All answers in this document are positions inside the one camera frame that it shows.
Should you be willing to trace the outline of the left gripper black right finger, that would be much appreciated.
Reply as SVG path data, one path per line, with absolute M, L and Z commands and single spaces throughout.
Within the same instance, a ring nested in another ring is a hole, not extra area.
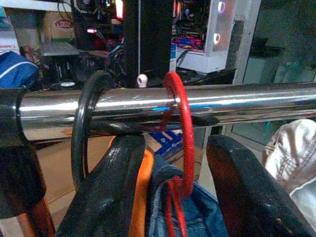
M 313 236 L 288 193 L 247 147 L 228 136 L 210 135 L 206 156 L 229 236 Z

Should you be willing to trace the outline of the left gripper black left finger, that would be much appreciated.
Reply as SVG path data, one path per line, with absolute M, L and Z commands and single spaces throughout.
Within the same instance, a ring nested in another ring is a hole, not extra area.
M 145 153 L 143 135 L 117 136 L 80 184 L 57 237 L 126 237 L 136 180 Z

